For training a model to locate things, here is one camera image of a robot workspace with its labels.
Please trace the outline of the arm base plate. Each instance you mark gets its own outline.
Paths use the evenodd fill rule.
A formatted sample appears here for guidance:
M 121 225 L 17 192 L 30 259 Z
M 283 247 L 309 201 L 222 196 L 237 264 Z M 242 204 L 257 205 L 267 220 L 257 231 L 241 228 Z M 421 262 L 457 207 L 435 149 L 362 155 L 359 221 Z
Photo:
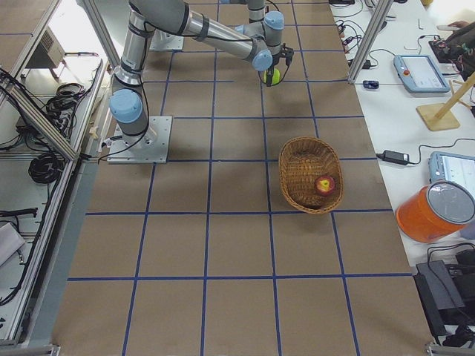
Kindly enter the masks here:
M 149 46 L 149 50 L 154 52 L 181 51 L 183 49 L 184 38 L 155 30 Z
M 150 116 L 148 131 L 134 146 L 140 137 L 122 137 L 122 130 L 116 124 L 114 135 L 120 139 L 111 143 L 109 155 L 111 164 L 163 164 L 167 162 L 168 145 L 172 126 L 171 116 Z

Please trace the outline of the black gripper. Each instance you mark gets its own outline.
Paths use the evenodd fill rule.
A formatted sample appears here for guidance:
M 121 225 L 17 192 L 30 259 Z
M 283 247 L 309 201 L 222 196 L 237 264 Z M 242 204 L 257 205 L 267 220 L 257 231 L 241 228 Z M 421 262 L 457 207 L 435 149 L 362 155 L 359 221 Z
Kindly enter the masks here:
M 266 70 L 265 73 L 265 84 L 267 87 L 272 87 L 273 77 L 274 77 L 274 67 L 277 66 L 280 60 L 285 60 L 285 65 L 287 68 L 292 64 L 294 56 L 294 49 L 288 47 L 286 43 L 281 43 L 278 47 L 277 53 L 272 55 L 272 65 Z

